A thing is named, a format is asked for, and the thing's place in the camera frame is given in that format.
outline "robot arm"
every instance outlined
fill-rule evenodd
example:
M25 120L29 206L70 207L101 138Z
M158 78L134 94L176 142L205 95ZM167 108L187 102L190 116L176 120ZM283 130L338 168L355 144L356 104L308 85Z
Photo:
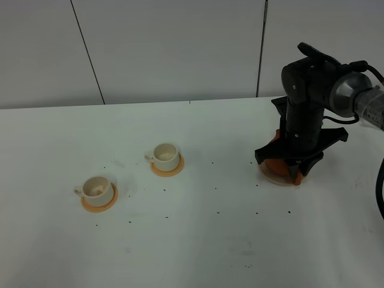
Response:
M268 160L266 166L275 174L285 169L295 185L301 183L299 175L306 176L323 158L323 150L339 140L347 141L344 128L322 129L323 119L352 124L361 118L384 130L384 92L372 87L362 74L369 70L384 83L375 68L366 61L341 64L305 43L298 48L306 58L283 68L281 80L287 96L272 100L281 115L280 131L271 143L255 150L258 164ZM325 109L356 120L324 117ZM377 204L384 218L383 182L384 160L376 182Z

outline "black cable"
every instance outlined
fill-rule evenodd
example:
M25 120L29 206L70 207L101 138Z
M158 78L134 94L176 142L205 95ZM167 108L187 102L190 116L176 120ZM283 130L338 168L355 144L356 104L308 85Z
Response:
M328 120L334 121L335 123L346 124L346 125L347 124L354 124L354 123L359 122L359 116L358 115L355 115L354 120L347 120L347 121L339 120L339 119L332 118L332 117L329 117L329 116L324 116L323 119L328 119Z
M379 211L384 219L384 199L383 199L383 182L384 182L384 159L377 174L376 180L376 202L379 207Z

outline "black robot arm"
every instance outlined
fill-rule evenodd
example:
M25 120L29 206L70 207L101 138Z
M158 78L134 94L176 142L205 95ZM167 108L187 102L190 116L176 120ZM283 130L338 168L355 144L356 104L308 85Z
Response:
M306 176L322 159L324 149L347 140L344 128L322 129L324 110L355 116L356 97L372 89L369 78L361 73L369 67L365 61L340 64L305 43L298 48L307 57L283 68L287 96L272 101L281 115L280 137L255 151L259 164L284 159L292 179L299 171Z

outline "orange saucer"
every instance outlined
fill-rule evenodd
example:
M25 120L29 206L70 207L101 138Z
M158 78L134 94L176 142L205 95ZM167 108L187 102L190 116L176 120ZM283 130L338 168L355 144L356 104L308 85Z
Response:
M175 170L172 170L172 171L169 171L169 172L164 172L164 171L160 171L156 168L155 164L154 163L150 163L151 164L151 170L154 174L156 174L157 176L161 176L161 177L171 177L173 175L176 175L177 173L179 173L183 167L184 167L184 158L183 156L180 154L180 163L179 163L179 166L176 167Z
M101 206L101 207L94 207L94 206L91 206L85 200L85 197L82 197L82 205L83 205L84 209L86 209L89 212L98 213L98 212L103 212L103 211L108 210L109 208L111 208L113 206L113 204L115 204L115 202L116 202L116 200L118 199L118 196L119 196L119 190L116 187L116 185L114 183L111 183L111 185L113 187L114 194L113 194L113 198L111 199L110 202L108 202L107 204L105 204L104 206Z

